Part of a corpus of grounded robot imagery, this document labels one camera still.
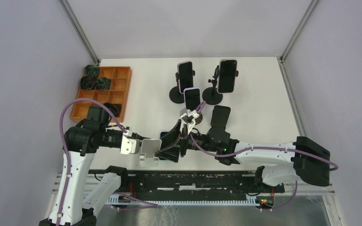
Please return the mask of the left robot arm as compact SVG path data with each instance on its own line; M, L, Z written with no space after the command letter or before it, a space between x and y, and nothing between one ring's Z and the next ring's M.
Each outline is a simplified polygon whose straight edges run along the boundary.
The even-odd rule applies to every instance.
M41 226L94 226L112 193L129 187L127 169L109 166L98 185L84 196L90 166L100 147L136 154L144 140L130 129L108 129L110 120L104 108L91 105L87 117L63 133L64 166L58 195L49 216L39 222Z

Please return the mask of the silver white phone stand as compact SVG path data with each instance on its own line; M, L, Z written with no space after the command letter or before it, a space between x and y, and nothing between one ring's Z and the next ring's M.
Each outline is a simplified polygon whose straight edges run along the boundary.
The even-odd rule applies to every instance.
M140 166L153 168L159 165L159 158L155 156L161 148L161 139L144 139L140 146Z

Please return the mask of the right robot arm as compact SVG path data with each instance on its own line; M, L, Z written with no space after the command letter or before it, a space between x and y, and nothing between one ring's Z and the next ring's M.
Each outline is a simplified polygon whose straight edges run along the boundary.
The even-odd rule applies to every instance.
M161 147L155 156L178 162L187 150L198 150L224 165L258 163L253 180L254 188L266 192L272 186L299 180L320 187L330 185L330 151L308 137L283 144L253 144L232 139L225 122L211 123L206 134L188 132L187 125L178 121L161 136Z

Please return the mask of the lilac cased phone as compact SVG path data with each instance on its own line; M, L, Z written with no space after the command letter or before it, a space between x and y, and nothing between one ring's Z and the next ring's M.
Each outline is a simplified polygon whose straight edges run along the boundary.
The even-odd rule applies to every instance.
M184 102L186 109L196 110L201 104L200 89L199 88L186 88L184 90Z

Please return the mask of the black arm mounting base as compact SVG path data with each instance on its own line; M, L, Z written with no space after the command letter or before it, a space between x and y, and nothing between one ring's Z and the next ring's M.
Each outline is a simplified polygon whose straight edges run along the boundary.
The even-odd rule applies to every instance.
M117 191L144 201L241 201L285 188L260 182L253 171L130 170Z

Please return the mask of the brown round base stand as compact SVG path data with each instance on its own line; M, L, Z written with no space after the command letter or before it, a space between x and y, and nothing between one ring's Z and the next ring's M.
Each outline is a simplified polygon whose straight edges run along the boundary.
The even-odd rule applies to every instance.
M203 115L202 113L199 114L199 116L195 119L195 123L196 125L199 125L203 120Z

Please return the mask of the light blue cased phone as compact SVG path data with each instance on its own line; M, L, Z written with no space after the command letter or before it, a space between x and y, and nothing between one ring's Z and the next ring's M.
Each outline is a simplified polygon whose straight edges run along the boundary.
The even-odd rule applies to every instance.
M172 143L172 136L169 134L169 132L164 131L160 133L160 139L162 141L162 144L156 156L159 157L160 160L168 160L168 146Z

